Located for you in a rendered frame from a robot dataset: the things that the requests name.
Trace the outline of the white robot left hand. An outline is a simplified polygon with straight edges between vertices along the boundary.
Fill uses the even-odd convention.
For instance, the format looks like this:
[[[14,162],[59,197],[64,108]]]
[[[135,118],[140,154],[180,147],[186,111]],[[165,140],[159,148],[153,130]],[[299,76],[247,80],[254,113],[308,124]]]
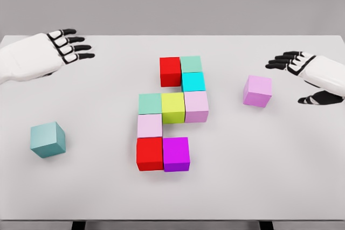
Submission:
[[[9,46],[11,77],[27,81],[51,75],[61,67],[95,57],[75,29],[38,33]]]

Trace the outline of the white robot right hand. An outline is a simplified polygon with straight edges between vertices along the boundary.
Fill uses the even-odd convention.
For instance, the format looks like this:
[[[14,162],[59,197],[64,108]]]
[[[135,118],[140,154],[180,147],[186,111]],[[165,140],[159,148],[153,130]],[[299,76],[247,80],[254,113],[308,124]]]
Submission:
[[[265,67],[287,71],[321,89],[299,98],[299,104],[325,106],[345,100],[345,65],[335,60],[304,51],[289,51],[275,56]]]

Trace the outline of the orchid pink cube block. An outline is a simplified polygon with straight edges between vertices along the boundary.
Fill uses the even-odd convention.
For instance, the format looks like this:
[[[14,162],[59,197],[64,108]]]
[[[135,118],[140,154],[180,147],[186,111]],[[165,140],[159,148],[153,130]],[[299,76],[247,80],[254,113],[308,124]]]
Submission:
[[[243,90],[243,104],[264,108],[272,97],[272,79],[249,75]]]

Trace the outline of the dusty teal cube block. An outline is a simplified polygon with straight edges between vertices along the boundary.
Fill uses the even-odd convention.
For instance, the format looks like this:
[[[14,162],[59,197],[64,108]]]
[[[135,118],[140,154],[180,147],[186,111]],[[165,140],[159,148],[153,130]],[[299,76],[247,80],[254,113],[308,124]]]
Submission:
[[[65,132],[56,121],[33,126],[30,149],[41,158],[63,154],[66,152]]]

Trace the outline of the mint green cube block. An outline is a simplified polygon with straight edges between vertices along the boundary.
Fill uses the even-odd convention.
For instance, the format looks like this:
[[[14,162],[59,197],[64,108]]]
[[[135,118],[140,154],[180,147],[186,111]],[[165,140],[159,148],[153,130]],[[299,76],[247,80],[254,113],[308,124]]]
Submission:
[[[180,57],[182,73],[198,73],[202,72],[202,63],[200,56]]]
[[[139,94],[139,110],[140,115],[161,114],[162,99],[160,93]]]

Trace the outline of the pale pink cube block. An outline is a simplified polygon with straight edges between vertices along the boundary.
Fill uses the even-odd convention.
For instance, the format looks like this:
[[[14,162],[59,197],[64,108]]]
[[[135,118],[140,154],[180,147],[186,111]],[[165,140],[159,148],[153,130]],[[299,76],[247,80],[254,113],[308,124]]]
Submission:
[[[206,91],[184,92],[185,123],[206,122],[209,114]]]
[[[162,114],[138,115],[137,137],[162,137]]]

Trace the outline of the cyan cube block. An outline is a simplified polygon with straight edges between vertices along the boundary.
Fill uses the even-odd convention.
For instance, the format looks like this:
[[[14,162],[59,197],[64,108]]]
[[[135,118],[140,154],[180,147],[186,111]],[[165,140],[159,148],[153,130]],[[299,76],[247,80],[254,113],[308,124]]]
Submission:
[[[182,91],[205,91],[203,72],[182,73]]]

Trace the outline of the red cube block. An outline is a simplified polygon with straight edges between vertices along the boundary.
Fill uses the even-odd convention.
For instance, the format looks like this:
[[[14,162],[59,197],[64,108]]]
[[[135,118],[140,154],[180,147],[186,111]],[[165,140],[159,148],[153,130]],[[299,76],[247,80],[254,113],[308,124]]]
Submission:
[[[159,171],[164,169],[162,137],[137,139],[136,164],[140,171]]]
[[[181,74],[179,57],[160,58],[161,87],[179,87],[181,85]]]

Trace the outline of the yellow-green cube block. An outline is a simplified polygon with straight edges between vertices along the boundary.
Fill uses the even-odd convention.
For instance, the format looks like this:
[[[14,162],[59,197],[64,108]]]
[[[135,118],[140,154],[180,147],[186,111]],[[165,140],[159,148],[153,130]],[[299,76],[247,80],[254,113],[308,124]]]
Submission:
[[[163,124],[178,124],[185,121],[184,93],[162,93]]]

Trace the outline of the magenta cube block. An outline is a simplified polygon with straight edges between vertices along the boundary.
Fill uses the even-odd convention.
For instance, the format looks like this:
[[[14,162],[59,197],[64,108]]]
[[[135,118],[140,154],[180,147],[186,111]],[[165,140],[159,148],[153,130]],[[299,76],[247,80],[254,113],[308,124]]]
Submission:
[[[190,152],[187,137],[163,138],[163,167],[165,172],[189,171]]]

